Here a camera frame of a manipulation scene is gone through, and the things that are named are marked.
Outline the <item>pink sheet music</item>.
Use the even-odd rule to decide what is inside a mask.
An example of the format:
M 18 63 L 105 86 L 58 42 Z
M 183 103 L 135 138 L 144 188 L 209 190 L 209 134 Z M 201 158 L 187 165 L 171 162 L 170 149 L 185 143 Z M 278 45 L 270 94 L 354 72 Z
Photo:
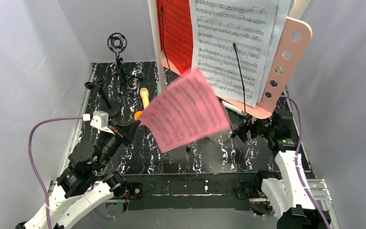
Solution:
M 203 73 L 193 68 L 153 98 L 138 117 L 162 153 L 229 128 L 227 112 Z

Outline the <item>black tripod shock mount stand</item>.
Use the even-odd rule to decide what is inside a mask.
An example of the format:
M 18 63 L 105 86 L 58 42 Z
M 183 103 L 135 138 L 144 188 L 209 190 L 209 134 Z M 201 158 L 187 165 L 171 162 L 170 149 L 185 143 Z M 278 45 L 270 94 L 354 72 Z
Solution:
M 115 54 L 116 66 L 119 69 L 118 76 L 120 78 L 119 97 L 121 97 L 123 95 L 123 88 L 127 86 L 129 81 L 137 79 L 142 82 L 143 78 L 127 73 L 125 70 L 123 58 L 120 57 L 120 53 L 125 51 L 127 47 L 127 39 L 123 34 L 119 32 L 112 33 L 107 39 L 107 46 Z

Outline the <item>pink music stand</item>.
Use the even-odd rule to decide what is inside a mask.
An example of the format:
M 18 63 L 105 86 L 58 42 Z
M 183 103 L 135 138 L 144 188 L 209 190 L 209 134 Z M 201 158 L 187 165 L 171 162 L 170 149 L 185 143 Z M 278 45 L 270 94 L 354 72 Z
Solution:
M 236 108 L 245 110 L 248 114 L 258 119 L 268 118 L 273 113 L 274 104 L 278 100 L 280 92 L 285 88 L 311 38 L 312 30 L 306 23 L 290 17 L 286 18 L 267 82 L 261 95 L 261 101 L 255 107 L 247 105 L 239 107 L 237 101 L 224 99 L 216 95 L 217 98 L 232 104 Z M 165 53 L 162 64 L 178 75 L 185 73 L 180 73 L 174 64 L 168 61 Z

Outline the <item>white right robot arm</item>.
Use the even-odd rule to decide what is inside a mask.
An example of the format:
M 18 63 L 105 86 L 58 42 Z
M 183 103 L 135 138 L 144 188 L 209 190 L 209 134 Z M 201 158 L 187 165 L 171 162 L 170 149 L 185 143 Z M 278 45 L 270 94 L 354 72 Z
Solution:
M 301 143 L 291 137 L 293 115 L 276 108 L 266 119 L 249 117 L 233 130 L 243 142 L 258 136 L 267 140 L 280 176 L 258 172 L 258 188 L 269 200 L 279 229 L 328 229 L 331 218 L 312 195 L 299 153 Z

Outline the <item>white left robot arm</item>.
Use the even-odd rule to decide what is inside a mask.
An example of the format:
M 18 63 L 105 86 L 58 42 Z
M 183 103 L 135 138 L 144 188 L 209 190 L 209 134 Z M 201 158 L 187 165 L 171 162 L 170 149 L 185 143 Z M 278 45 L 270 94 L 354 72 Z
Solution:
M 100 175 L 117 149 L 130 145 L 140 126 L 139 120 L 111 122 L 102 130 L 96 145 L 78 143 L 69 155 L 70 165 L 57 178 L 51 193 L 45 188 L 45 203 L 17 229 L 70 229 L 81 218 L 111 198 L 122 198 L 128 183 L 118 172 Z

